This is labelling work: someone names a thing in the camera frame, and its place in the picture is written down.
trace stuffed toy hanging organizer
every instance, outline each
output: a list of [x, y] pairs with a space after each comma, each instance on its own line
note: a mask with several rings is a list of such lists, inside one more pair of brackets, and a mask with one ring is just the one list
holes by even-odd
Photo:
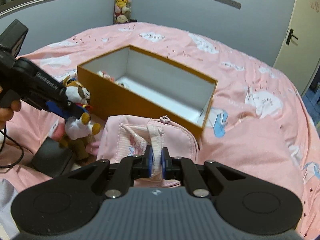
[[114, 10], [114, 24], [128, 23], [131, 16], [132, 0], [116, 0]]

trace pink pouch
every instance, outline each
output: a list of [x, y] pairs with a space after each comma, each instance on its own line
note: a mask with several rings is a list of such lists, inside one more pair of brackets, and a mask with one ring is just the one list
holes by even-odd
[[171, 157], [181, 156], [198, 158], [198, 144], [195, 137], [184, 127], [172, 122], [168, 117], [160, 119], [132, 115], [117, 115], [108, 118], [104, 127], [97, 160], [108, 159], [118, 163], [131, 155], [143, 155], [147, 145], [154, 154], [152, 177], [138, 179], [138, 187], [173, 187], [180, 184], [177, 180], [162, 179], [161, 149], [167, 147]]

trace door handle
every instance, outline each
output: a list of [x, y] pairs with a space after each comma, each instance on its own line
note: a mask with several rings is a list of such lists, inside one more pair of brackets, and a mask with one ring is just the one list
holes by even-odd
[[296, 36], [293, 35], [293, 29], [290, 28], [290, 31], [289, 31], [289, 34], [288, 34], [288, 38], [287, 38], [287, 41], [285, 42], [285, 44], [289, 45], [292, 37], [295, 38], [295, 39], [298, 39]]

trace open box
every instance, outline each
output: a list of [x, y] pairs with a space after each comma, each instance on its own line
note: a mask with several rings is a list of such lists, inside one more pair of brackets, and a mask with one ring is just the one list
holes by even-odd
[[[105, 71], [126, 88], [98, 76]], [[109, 51], [77, 67], [91, 94], [93, 113], [158, 119], [167, 115], [198, 139], [205, 127], [217, 81], [181, 63], [132, 45]]]

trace door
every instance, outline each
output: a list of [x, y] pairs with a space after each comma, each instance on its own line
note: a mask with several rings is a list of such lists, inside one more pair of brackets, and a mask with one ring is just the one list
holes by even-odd
[[320, 0], [296, 0], [287, 35], [274, 68], [304, 95], [319, 67]]

